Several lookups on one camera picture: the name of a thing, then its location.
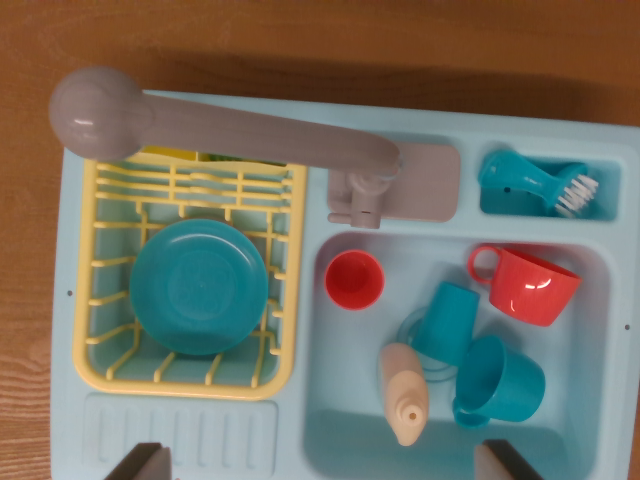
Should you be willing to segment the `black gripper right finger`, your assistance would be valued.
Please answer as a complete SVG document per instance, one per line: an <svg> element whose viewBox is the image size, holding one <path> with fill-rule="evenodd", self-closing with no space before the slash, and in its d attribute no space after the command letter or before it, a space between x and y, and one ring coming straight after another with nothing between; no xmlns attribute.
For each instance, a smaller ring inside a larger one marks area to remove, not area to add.
<svg viewBox="0 0 640 480"><path fill-rule="evenodd" d="M539 480L539 473L505 439L487 439L474 448L475 480Z"/></svg>

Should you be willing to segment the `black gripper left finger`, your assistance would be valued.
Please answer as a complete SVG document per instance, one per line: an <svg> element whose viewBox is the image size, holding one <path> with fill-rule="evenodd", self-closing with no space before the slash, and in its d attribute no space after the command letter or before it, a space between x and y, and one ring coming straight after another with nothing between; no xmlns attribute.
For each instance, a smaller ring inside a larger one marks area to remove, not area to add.
<svg viewBox="0 0 640 480"><path fill-rule="evenodd" d="M138 443L105 480L170 480L171 450L161 443Z"/></svg>

